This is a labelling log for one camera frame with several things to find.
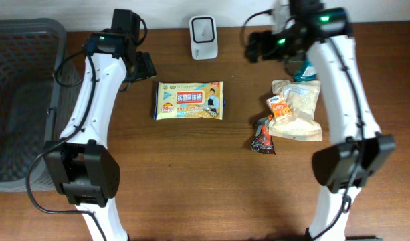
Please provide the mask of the teal mouthwash bottle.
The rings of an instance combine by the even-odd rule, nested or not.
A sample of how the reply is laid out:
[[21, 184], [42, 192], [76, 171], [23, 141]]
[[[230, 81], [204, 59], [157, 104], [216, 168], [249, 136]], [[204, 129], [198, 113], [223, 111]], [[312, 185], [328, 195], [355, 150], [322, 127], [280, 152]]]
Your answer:
[[316, 69], [309, 59], [305, 59], [302, 67], [294, 74], [295, 82], [307, 82], [316, 79]]

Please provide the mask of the orange tissue pack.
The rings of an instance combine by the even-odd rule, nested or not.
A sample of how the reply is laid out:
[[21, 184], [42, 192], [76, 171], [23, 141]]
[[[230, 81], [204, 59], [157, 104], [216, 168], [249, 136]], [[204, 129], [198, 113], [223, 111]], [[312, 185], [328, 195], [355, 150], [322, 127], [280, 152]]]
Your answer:
[[266, 104], [271, 110], [275, 121], [284, 120], [292, 115], [292, 111], [281, 94], [267, 99]]

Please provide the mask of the beige grain bag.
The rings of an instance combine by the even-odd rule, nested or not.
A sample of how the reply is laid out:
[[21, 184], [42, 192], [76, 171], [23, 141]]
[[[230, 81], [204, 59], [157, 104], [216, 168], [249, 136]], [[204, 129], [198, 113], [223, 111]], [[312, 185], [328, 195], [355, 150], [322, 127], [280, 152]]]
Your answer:
[[271, 136], [294, 139], [297, 141], [321, 141], [322, 129], [314, 120], [317, 100], [320, 94], [320, 82], [291, 82], [274, 80], [272, 93], [281, 94], [288, 104], [292, 115], [284, 120], [269, 123]]

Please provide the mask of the yellow wet wipes pack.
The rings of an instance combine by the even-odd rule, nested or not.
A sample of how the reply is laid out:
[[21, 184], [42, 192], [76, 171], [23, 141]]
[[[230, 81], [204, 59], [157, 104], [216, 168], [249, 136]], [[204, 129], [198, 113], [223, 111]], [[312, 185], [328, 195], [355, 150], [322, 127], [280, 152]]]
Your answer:
[[223, 82], [163, 83], [155, 91], [154, 119], [223, 119]]

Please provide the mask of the black red snack packet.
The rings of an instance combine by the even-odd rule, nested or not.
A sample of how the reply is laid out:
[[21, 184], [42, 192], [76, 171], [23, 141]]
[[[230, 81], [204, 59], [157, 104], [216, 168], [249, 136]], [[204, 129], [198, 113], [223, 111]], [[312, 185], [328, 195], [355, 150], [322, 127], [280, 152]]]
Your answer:
[[269, 132], [269, 123], [273, 119], [272, 115], [259, 119], [254, 127], [255, 137], [251, 142], [251, 149], [261, 154], [275, 154], [272, 136]]

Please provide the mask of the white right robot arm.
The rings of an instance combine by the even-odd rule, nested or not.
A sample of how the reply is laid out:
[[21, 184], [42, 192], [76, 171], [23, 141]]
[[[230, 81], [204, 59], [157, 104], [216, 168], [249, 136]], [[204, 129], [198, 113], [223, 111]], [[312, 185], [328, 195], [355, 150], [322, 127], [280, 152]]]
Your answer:
[[305, 240], [346, 240], [351, 207], [396, 149], [377, 124], [361, 82], [356, 42], [346, 10], [321, 1], [276, 1], [271, 34], [261, 44], [265, 60], [305, 54], [321, 83], [331, 145], [312, 156], [320, 192]]

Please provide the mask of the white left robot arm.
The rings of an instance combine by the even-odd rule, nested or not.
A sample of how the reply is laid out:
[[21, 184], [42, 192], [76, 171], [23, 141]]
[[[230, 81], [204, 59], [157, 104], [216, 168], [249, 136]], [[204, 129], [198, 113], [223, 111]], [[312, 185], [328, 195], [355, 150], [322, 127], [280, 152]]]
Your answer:
[[110, 28], [93, 33], [82, 52], [85, 72], [72, 115], [58, 141], [45, 143], [43, 160], [56, 191], [83, 215], [93, 240], [129, 240], [115, 196], [120, 167], [108, 151], [108, 128], [123, 84], [155, 77], [148, 52], [137, 48], [146, 23], [115, 9]]

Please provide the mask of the white barcode scanner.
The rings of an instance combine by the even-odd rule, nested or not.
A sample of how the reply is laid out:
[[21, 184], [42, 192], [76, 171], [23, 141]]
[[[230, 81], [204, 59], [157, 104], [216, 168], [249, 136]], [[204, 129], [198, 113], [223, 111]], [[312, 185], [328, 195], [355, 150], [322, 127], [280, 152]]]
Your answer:
[[194, 60], [209, 60], [218, 56], [217, 26], [212, 16], [190, 18], [189, 31], [191, 55]]

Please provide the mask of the grey plastic basket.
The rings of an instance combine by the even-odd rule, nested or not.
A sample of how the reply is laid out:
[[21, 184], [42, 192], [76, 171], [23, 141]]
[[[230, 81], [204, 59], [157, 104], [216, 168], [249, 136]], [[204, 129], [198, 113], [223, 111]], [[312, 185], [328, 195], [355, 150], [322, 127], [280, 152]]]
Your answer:
[[58, 140], [80, 91], [55, 20], [0, 21], [0, 192], [25, 192], [46, 141]]

